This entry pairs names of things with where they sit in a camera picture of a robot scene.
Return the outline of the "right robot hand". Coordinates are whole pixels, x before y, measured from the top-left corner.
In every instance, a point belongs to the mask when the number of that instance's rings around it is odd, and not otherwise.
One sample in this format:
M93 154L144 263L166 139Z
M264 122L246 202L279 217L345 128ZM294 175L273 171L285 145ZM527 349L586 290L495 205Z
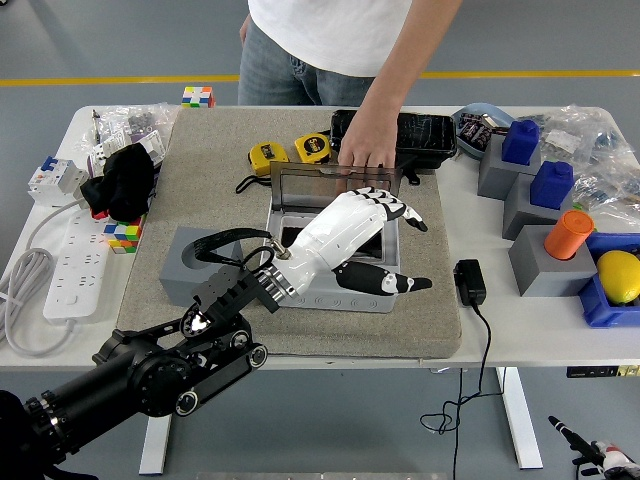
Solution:
M613 443L587 442L569 429L555 416L548 417L551 425L568 441L570 448L579 453L572 463L576 478L601 475L604 479L638 479L639 464Z

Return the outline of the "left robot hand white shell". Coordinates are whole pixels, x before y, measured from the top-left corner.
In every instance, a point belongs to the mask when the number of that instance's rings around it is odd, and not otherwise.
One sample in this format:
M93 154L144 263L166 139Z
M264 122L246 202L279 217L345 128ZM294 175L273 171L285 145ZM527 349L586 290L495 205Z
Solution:
M427 230L412 207L386 190L366 187L338 195L298 234L288 248L289 257L272 261L277 282L292 298L329 271L340 287L377 296L431 288L428 278L411 278L351 259L386 223L399 217L422 232Z

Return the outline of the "person's hand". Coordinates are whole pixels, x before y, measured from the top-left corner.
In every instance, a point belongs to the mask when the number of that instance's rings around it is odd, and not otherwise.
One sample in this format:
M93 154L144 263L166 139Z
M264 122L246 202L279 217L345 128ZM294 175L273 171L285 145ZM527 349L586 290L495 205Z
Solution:
M396 163L397 112L360 108L341 142L341 166L392 169Z

